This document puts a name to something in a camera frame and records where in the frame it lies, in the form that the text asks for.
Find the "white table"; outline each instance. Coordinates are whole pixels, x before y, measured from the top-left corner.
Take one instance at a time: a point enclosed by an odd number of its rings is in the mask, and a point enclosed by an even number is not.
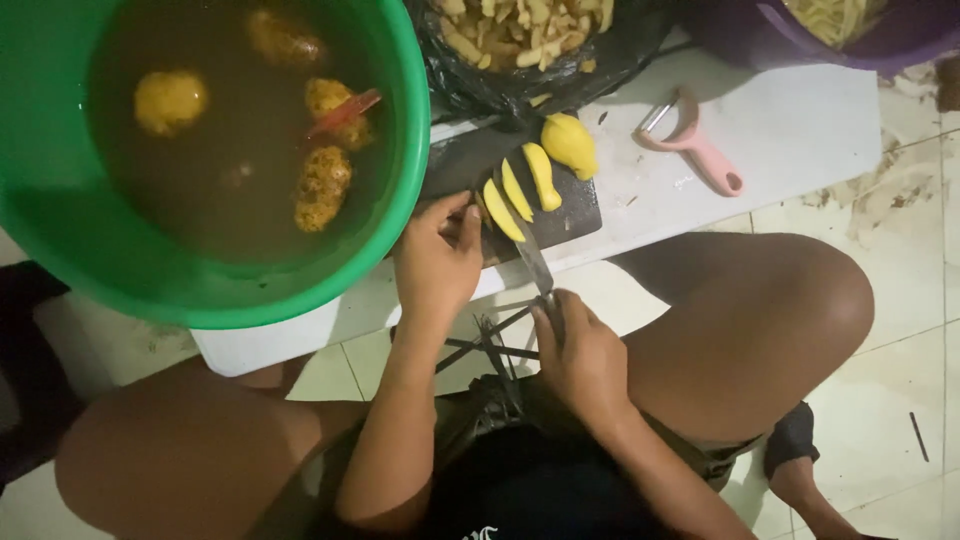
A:
[[[714,194],[679,156],[643,150],[632,140],[647,112],[679,84],[702,101],[702,129],[745,179],[739,198]],[[686,51],[655,62],[616,94],[581,110],[581,118],[597,143],[594,181],[604,225],[545,250],[554,272],[854,178],[880,159],[876,74],[831,65],[751,78],[705,53]],[[519,260],[488,268],[474,299],[528,281]],[[295,319],[192,332],[210,367],[233,377],[387,328],[399,315],[393,263],[385,260],[340,298]]]

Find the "red peel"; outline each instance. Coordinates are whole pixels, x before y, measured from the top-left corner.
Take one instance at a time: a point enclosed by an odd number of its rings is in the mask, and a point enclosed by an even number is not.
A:
[[[312,138],[321,133],[336,131],[379,103],[381,99],[383,99],[383,96],[376,88],[351,97],[340,107],[317,120],[317,123],[307,132],[306,137]]]

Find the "white tile floor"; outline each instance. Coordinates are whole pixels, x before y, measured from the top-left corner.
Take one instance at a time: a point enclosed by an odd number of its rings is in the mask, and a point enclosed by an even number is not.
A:
[[[875,173],[784,201],[708,229],[793,232],[825,240],[864,268],[876,293],[876,322],[847,365],[810,396],[823,458],[816,477],[827,497],[869,534],[960,538],[960,113],[934,109],[928,66],[881,84],[884,161]],[[0,263],[23,258],[0,232]],[[638,328],[665,306],[605,262],[565,272],[573,289],[615,330]],[[471,305],[505,318],[532,287]],[[195,352],[189,334],[100,307],[75,294],[37,313],[80,393],[92,399]],[[472,337],[470,314],[455,334]],[[536,347],[529,318],[504,335]],[[308,365],[295,399],[367,399],[379,381],[389,337],[378,332],[327,348]],[[535,361],[517,364],[538,371]],[[490,371],[471,355],[438,377],[438,390],[466,387]],[[917,418],[925,460],[913,430]],[[722,493],[761,540],[812,538],[803,520],[766,489],[759,454],[745,456]],[[108,538],[67,510],[46,465],[0,499],[0,538]]]

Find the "green plastic basin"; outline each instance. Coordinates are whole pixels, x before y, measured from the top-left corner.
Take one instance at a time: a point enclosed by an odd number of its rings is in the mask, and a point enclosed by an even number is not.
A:
[[[197,329],[282,321],[366,275],[420,194],[430,105],[402,0],[314,0],[369,47],[384,94],[376,174],[352,188],[322,247],[288,264],[237,265],[188,251],[111,187],[88,133],[88,63],[120,0],[0,0],[0,226],[55,276],[135,317]]]

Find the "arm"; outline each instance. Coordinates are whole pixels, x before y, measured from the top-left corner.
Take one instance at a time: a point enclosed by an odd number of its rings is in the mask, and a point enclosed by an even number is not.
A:
[[[566,342],[534,310],[547,383],[623,468],[663,523],[683,538],[756,539],[735,513],[660,437],[627,395],[627,349],[580,297],[558,291]]]
[[[451,247],[440,231],[469,201],[442,199],[410,221],[396,252],[403,315],[370,415],[350,457],[335,506],[339,519],[364,530],[402,533],[422,519],[433,475],[436,410],[433,376],[446,333],[480,280],[480,217],[468,209]]]

